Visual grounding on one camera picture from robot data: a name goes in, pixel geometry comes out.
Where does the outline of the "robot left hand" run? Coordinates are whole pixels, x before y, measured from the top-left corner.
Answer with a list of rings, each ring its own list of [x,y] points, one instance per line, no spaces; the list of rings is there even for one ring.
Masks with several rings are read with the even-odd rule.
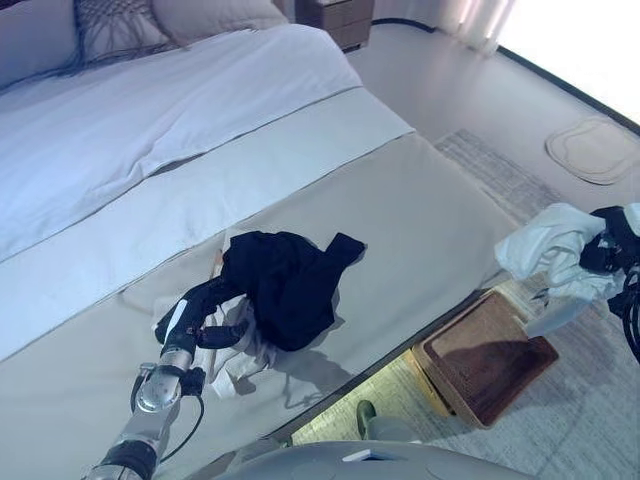
[[[247,321],[231,326],[204,324],[219,306],[240,293],[221,276],[189,289],[154,327],[155,337],[163,345],[161,353],[184,350],[194,354],[196,348],[217,350],[238,343],[248,330]]]

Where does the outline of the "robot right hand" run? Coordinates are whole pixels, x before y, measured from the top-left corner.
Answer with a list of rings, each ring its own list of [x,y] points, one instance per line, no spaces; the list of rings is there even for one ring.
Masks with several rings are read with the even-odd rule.
[[[622,206],[596,209],[592,216],[605,221],[605,228],[582,250],[579,265],[605,275],[622,270],[625,274],[639,265],[639,236],[633,231]]]

